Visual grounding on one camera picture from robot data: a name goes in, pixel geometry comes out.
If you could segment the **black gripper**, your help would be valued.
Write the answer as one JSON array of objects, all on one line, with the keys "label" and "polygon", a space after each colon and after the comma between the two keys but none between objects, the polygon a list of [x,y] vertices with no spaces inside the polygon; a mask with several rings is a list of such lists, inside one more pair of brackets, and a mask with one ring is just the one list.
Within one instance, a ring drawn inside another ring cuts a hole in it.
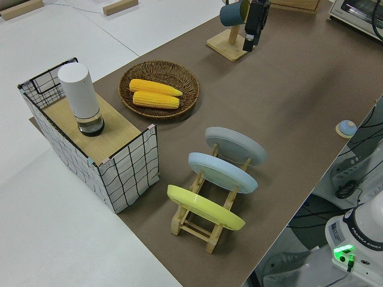
[{"label": "black gripper", "polygon": [[258,46],[260,41],[260,32],[263,30],[268,17],[270,1],[259,0],[250,1],[250,8],[245,24],[245,40],[243,51],[251,52],[255,46]]}]

